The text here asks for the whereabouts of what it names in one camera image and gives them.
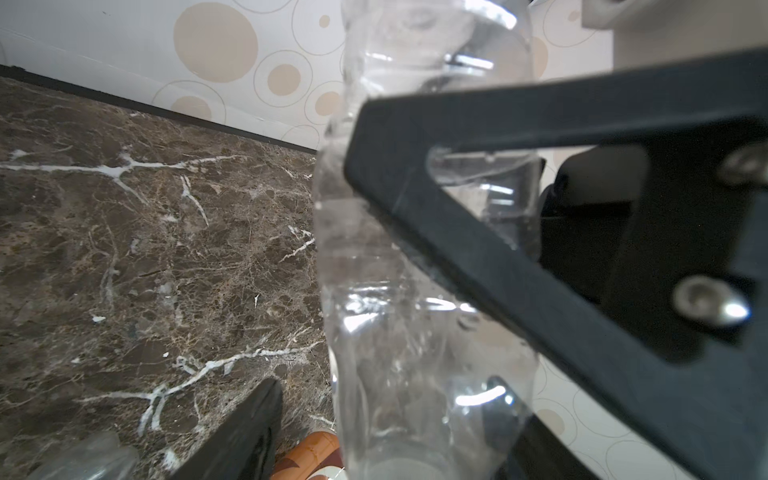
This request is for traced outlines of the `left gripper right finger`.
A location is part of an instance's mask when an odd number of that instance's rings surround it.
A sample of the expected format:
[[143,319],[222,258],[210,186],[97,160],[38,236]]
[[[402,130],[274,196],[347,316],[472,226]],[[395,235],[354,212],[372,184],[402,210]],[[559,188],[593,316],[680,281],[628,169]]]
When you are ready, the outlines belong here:
[[492,479],[598,480],[599,477],[533,415]]

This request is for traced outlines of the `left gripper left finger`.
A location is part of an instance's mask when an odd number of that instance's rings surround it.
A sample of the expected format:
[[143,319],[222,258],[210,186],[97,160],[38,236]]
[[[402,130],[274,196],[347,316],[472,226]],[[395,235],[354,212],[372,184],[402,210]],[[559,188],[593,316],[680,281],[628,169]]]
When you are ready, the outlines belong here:
[[171,480],[268,479],[281,431],[283,390],[268,378],[171,476]]

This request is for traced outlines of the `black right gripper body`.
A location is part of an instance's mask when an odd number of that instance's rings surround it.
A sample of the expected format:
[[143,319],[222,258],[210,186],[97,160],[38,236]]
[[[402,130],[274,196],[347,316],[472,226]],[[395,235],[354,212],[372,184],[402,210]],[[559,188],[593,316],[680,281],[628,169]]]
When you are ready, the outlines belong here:
[[548,300],[577,296],[596,305],[634,303],[647,289],[627,264],[632,217],[650,161],[639,145],[557,151],[561,161],[541,194],[541,268]]

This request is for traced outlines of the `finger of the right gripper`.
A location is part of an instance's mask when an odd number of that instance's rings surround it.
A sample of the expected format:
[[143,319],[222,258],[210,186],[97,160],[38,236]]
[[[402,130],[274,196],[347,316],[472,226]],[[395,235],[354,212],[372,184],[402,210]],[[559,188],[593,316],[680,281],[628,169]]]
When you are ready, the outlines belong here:
[[[440,149],[579,147],[513,251]],[[767,475],[767,51],[367,103],[343,172],[432,278],[702,479]]]

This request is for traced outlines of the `crushed clear bottle white cap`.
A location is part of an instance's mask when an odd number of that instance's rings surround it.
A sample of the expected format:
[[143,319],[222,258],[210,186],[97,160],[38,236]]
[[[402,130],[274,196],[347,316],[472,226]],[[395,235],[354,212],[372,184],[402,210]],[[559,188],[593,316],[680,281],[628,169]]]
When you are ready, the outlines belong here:
[[370,99],[529,82],[524,1],[345,1],[343,89],[313,180],[336,433],[351,479],[491,479],[530,418],[536,352],[422,272],[343,176]]

